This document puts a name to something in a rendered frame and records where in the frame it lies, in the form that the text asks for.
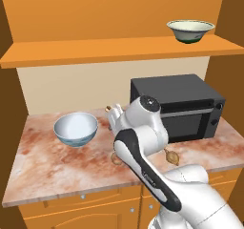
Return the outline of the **orange cupboard door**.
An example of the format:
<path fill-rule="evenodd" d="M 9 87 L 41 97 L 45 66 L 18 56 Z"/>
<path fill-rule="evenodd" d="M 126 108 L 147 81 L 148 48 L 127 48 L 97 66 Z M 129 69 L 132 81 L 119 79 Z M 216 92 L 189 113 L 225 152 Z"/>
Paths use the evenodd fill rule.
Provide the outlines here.
<path fill-rule="evenodd" d="M 137 229 L 140 199 L 24 218 L 28 229 Z"/>
<path fill-rule="evenodd" d="M 142 186 L 138 229 L 148 229 L 149 223 L 157 215 L 159 208 L 160 203 L 145 186 Z"/>

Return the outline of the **light blue bowl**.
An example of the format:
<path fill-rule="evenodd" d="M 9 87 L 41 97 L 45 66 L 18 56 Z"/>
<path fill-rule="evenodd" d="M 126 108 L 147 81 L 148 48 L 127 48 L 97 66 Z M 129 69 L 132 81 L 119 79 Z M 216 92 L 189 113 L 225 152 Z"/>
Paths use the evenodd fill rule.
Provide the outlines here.
<path fill-rule="evenodd" d="M 89 113 L 61 116 L 53 125 L 53 132 L 64 144 L 78 148 L 88 144 L 96 135 L 97 119 Z"/>

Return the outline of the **white bowl with green base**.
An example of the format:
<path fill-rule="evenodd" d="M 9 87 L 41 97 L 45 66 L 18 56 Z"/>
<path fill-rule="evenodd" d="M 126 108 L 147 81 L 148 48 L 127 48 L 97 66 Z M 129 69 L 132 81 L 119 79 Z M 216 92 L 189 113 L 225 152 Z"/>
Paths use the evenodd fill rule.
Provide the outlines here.
<path fill-rule="evenodd" d="M 167 26 L 173 31 L 175 38 L 185 44 L 200 41 L 208 31 L 215 28 L 214 24 L 199 20 L 174 20 L 168 22 Z"/>

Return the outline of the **orange drawer front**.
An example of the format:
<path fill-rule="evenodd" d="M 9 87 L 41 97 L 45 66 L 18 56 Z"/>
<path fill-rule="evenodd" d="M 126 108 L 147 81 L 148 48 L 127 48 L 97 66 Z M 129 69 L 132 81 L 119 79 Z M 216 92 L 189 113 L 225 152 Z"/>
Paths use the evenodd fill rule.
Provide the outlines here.
<path fill-rule="evenodd" d="M 129 187 L 119 187 L 108 191 L 101 191 L 95 193 L 82 193 L 86 195 L 85 199 L 80 196 L 58 198 L 53 200 L 44 201 L 45 208 L 58 208 L 60 206 L 74 206 L 76 204 L 91 204 L 92 202 L 102 201 L 118 201 L 130 198 L 139 198 L 141 193 L 141 186 L 134 185 Z"/>
<path fill-rule="evenodd" d="M 209 183 L 218 184 L 224 182 L 237 181 L 241 171 L 242 171 L 241 168 L 237 168 L 237 169 L 226 170 L 221 172 L 209 173 Z"/>

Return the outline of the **tan peach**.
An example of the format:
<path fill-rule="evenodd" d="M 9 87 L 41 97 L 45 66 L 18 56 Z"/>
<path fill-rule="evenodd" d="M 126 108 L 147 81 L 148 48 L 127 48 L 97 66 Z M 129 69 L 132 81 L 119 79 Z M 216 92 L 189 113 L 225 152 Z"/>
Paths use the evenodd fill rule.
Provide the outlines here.
<path fill-rule="evenodd" d="M 121 165 L 123 161 L 116 155 L 116 153 L 112 153 L 111 160 L 114 165 Z"/>

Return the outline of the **black microwave door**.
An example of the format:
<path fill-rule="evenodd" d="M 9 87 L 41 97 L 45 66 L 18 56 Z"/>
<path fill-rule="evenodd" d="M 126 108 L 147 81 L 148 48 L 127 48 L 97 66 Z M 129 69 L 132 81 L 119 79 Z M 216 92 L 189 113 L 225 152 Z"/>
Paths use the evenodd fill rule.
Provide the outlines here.
<path fill-rule="evenodd" d="M 169 142 L 182 142 L 214 137 L 217 125 L 211 122 L 219 119 L 222 112 L 213 109 L 211 113 L 161 118 L 169 136 Z"/>

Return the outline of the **black microwave oven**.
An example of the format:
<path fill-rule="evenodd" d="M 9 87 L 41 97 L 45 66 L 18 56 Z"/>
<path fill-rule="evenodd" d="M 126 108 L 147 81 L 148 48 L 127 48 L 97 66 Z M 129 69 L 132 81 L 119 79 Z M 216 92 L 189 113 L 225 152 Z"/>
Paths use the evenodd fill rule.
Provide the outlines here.
<path fill-rule="evenodd" d="M 225 98 L 196 74 L 182 74 L 133 78 L 131 99 L 141 95 L 155 98 L 161 106 L 161 114 L 214 108 Z"/>

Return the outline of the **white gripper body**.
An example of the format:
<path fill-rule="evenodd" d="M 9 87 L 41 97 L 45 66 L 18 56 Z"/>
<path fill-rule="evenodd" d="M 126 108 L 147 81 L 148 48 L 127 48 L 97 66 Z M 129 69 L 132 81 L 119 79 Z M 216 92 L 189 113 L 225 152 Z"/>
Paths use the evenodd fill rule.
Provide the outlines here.
<path fill-rule="evenodd" d="M 110 122 L 112 130 L 119 130 L 119 118 L 124 113 L 119 104 L 114 104 L 113 106 L 106 107 L 107 119 Z"/>

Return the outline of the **orange wooden shelf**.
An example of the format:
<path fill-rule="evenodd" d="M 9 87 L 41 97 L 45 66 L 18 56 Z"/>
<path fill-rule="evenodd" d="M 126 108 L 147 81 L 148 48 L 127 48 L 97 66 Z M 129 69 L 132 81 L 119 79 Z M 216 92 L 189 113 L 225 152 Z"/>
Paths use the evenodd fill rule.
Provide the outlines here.
<path fill-rule="evenodd" d="M 244 54 L 244 47 L 217 35 L 183 44 L 173 36 L 13 43 L 2 69 L 71 64 Z"/>

